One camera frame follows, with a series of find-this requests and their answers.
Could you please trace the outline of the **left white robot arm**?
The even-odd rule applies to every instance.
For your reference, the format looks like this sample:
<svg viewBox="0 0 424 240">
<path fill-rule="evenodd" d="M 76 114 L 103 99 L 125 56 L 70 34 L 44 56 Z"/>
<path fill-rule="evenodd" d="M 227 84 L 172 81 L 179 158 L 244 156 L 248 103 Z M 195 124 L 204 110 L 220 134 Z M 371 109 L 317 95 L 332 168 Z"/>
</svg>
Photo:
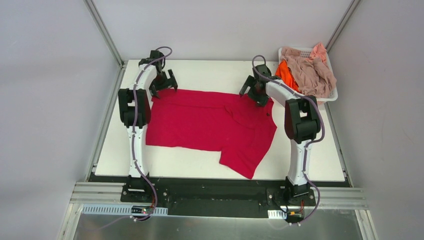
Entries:
<svg viewBox="0 0 424 240">
<path fill-rule="evenodd" d="M 161 46 L 150 51 L 147 58 L 138 63 L 138 72 L 129 87 L 118 90 L 120 121 L 129 138 L 130 164 L 123 194 L 134 195 L 140 202 L 152 198 L 155 188 L 148 179 L 150 164 L 145 158 L 146 133 L 152 118 L 152 99 L 158 99 L 159 92 L 178 89 L 178 83 L 171 69 L 164 71 L 169 53 Z"/>
</svg>

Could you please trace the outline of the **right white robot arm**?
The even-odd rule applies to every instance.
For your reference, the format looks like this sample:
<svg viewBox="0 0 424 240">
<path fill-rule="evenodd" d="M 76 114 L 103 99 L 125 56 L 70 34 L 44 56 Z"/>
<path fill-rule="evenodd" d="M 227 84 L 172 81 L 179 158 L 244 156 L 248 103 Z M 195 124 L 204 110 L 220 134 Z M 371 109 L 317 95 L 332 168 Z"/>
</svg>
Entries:
<svg viewBox="0 0 424 240">
<path fill-rule="evenodd" d="M 258 106 L 264 107 L 273 98 L 284 106 L 284 131 L 290 139 L 290 167 L 285 180 L 284 200 L 296 205 L 310 191 L 307 178 L 310 149 L 322 131 L 322 117 L 314 96 L 300 95 L 278 76 L 272 75 L 266 64 L 254 65 L 239 91 Z"/>
</svg>

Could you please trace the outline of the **crimson red t shirt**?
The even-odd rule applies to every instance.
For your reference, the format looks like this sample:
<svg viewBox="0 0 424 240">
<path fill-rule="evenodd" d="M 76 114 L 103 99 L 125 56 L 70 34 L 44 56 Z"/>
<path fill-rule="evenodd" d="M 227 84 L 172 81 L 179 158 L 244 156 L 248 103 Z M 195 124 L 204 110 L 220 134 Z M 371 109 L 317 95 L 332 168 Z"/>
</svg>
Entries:
<svg viewBox="0 0 424 240">
<path fill-rule="evenodd" d="M 247 95 L 165 89 L 152 100 L 145 142 L 220 152 L 221 165 L 252 179 L 277 131 L 273 106 Z"/>
</svg>

